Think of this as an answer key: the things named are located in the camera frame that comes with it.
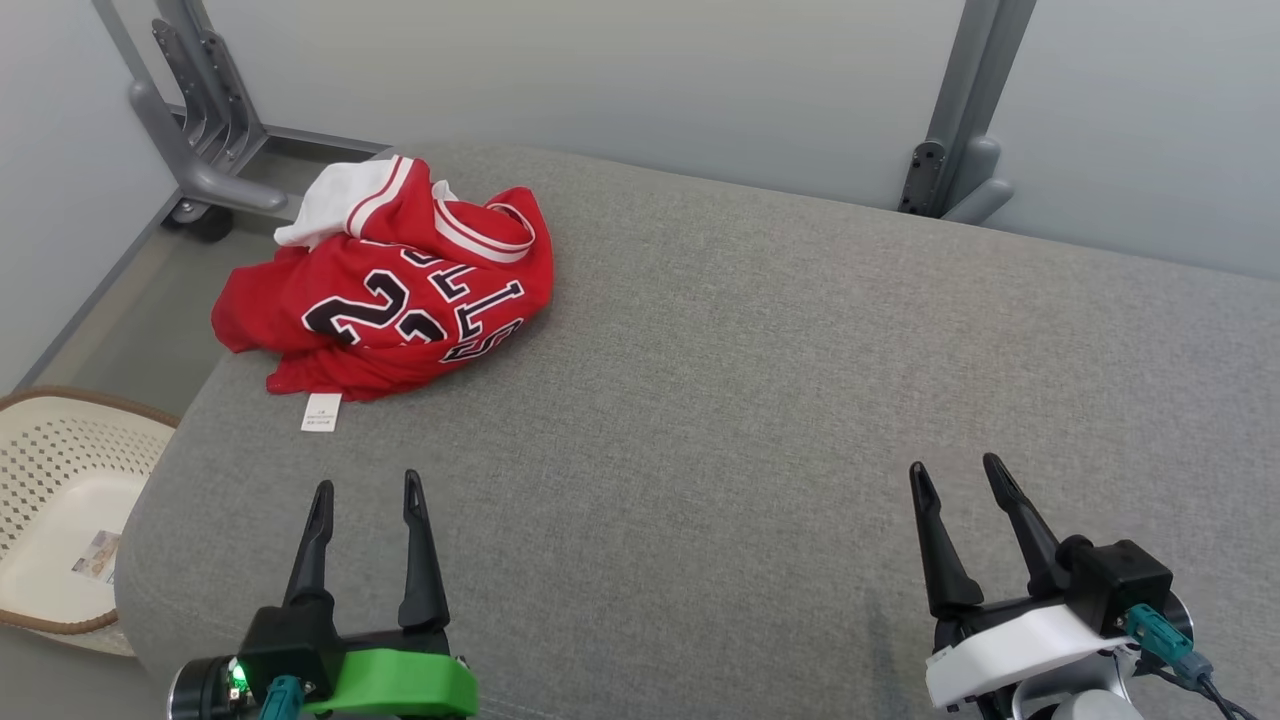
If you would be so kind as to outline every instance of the white wall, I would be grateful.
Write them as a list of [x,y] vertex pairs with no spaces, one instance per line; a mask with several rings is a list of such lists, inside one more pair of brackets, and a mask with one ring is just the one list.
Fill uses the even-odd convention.
[[88,0],[0,4],[0,392],[177,187],[131,79]]
[[893,208],[963,0],[209,0],[262,122]]
[[1039,0],[989,227],[1280,278],[1280,5]]

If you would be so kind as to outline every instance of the sofa cushion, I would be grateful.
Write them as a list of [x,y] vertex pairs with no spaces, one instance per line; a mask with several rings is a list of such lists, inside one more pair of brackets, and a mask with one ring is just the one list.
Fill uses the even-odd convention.
[[[1280,286],[550,151],[396,151],[463,199],[532,187],[552,305],[332,434],[262,389],[275,359],[227,357],[123,541],[157,678],[280,601],[326,478],[338,628],[394,628],[415,468],[484,717],[928,717],[908,465],[1015,597],[995,451],[1060,537],[1169,565],[1222,692],[1280,703]],[[1132,689],[1149,717],[1212,711]]]

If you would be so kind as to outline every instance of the clothing tag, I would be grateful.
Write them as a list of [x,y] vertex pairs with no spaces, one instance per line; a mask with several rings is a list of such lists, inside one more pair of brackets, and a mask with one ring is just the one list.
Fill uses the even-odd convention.
[[302,416],[302,430],[307,433],[332,433],[338,424],[338,405],[340,392],[314,392],[307,400],[307,411]]
[[120,534],[99,530],[93,542],[81,553],[72,573],[84,575],[109,585],[115,584],[115,551],[120,547]]

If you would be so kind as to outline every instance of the caster wheel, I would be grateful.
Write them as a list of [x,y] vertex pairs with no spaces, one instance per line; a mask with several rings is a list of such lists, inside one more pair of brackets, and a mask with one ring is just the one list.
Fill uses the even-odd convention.
[[214,205],[198,220],[187,223],[183,228],[200,242],[214,243],[230,234],[233,222],[230,210]]

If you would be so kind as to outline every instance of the metal bracket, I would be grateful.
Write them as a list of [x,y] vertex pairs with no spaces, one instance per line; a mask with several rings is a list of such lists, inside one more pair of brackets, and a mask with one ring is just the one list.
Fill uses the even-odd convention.
[[200,81],[200,73],[196,72],[191,55],[183,47],[178,31],[161,19],[154,19],[151,36],[155,37],[160,53],[169,63],[169,70],[182,90],[182,100],[187,105],[182,129],[187,136],[187,143],[195,147],[196,152],[204,152],[227,123],[218,115],[209,87]]
[[202,18],[202,14],[195,9],[193,0],[155,0],[155,6],[160,12],[160,18],[173,27],[178,41],[187,50],[196,82],[207,88],[209,113],[227,122],[230,118],[230,108],[219,86],[218,73],[214,72],[212,63],[201,42],[201,31],[212,29],[212,27],[201,24],[202,19],[196,19],[197,17]]
[[927,140],[915,146],[911,152],[911,167],[906,170],[906,184],[902,186],[900,213],[932,217],[938,178],[942,177],[942,161],[946,149],[941,142]]
[[205,29],[201,31],[201,45],[212,60],[214,72],[223,83],[223,91],[227,94],[227,101],[230,106],[227,142],[220,147],[212,164],[215,168],[225,168],[234,173],[266,142],[266,129],[262,128],[262,123],[257,119],[257,111],[250,102],[244,81],[241,79],[239,70],[236,69],[236,63],[232,60],[230,53],[227,51],[227,42],[216,32]]

